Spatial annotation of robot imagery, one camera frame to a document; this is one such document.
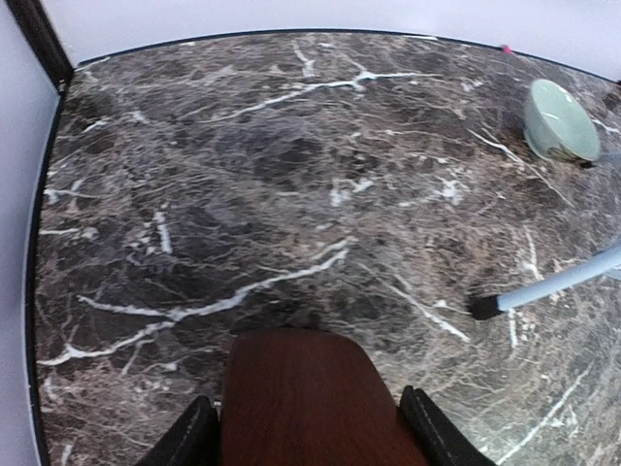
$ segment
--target marble floor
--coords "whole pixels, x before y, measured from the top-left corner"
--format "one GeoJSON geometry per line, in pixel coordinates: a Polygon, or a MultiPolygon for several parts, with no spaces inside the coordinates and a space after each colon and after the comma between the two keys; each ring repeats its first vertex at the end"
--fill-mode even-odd
{"type": "Polygon", "coordinates": [[[53,466],[131,465],[256,328],[354,339],[504,465],[621,462],[621,283],[475,321],[467,296],[621,230],[621,171],[535,159],[551,79],[621,149],[615,85],[498,50],[377,34],[177,44],[76,74],[48,172],[37,369],[53,466]]]}

